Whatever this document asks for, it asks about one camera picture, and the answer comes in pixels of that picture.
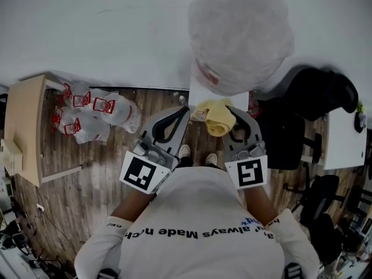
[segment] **wall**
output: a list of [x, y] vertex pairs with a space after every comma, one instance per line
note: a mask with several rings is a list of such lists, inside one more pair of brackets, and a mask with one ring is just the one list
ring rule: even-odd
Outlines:
[[[0, 83], [46, 70], [108, 85], [188, 88], [193, 0], [0, 0]], [[293, 66], [335, 66], [372, 112], [372, 0], [286, 0]]]

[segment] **power socket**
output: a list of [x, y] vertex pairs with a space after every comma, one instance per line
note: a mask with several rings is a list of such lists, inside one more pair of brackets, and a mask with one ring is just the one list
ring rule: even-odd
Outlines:
[[45, 211], [45, 208], [42, 205], [39, 205], [38, 203], [36, 205], [37, 205], [38, 210], [41, 210], [42, 212]]

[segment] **yellow towel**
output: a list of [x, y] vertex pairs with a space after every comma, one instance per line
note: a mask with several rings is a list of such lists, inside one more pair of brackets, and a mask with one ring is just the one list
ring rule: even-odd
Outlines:
[[194, 114], [207, 111], [205, 124], [209, 134], [214, 137], [222, 137], [229, 133], [237, 121], [226, 105], [233, 106], [229, 98], [205, 100], [199, 103], [194, 111]]

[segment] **shoe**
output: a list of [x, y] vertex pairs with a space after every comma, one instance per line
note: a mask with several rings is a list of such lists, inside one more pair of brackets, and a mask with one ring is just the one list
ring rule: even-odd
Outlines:
[[210, 153], [207, 158], [205, 159], [205, 165], [207, 164], [214, 164], [217, 166], [217, 154]]
[[178, 158], [181, 159], [182, 157], [191, 157], [191, 149], [186, 144], [182, 145], [178, 152]]

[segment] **floor plank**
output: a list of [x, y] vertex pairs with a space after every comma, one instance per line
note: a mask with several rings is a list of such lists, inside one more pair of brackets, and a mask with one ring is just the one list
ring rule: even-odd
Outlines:
[[[173, 91], [121, 89], [120, 94], [134, 101], [141, 109], [143, 119], [172, 106], [180, 105], [179, 96]], [[76, 174], [50, 181], [37, 188], [20, 176], [16, 176], [16, 199], [28, 214], [31, 224], [37, 233], [31, 237], [33, 247], [40, 253], [58, 256], [62, 262], [73, 263], [82, 243], [86, 241], [101, 224], [107, 215], [128, 195], [131, 188], [118, 179], [121, 164], [126, 150], [133, 147], [137, 134], [129, 134], [122, 128], [112, 127], [106, 144], [89, 142], [77, 145], [73, 137], [65, 137], [62, 133], [51, 131], [51, 119], [56, 105], [56, 95], [48, 91], [45, 95], [45, 106], [42, 114], [41, 149], [43, 174], [72, 168], [80, 164], [84, 169]], [[306, 123], [306, 136], [311, 138], [315, 132], [323, 135], [323, 151], [326, 145], [326, 123], [317, 120]], [[223, 142], [221, 138], [208, 135], [203, 123], [191, 121], [184, 138], [191, 147], [196, 165], [201, 165], [210, 152], [219, 156], [219, 167], [223, 168]], [[311, 155], [305, 147], [304, 153]], [[338, 194], [344, 195], [357, 180], [352, 169], [333, 170], [329, 173], [340, 176]], [[311, 166], [311, 177], [323, 175], [321, 166]], [[269, 181], [270, 198], [278, 210], [291, 208], [299, 199], [298, 195], [282, 189], [283, 183], [303, 188], [305, 169], [300, 166], [295, 171], [272, 170]], [[46, 218], [37, 216], [36, 203], [45, 207], [45, 213], [63, 234]], [[343, 215], [339, 204], [334, 202], [328, 210], [334, 222]]]

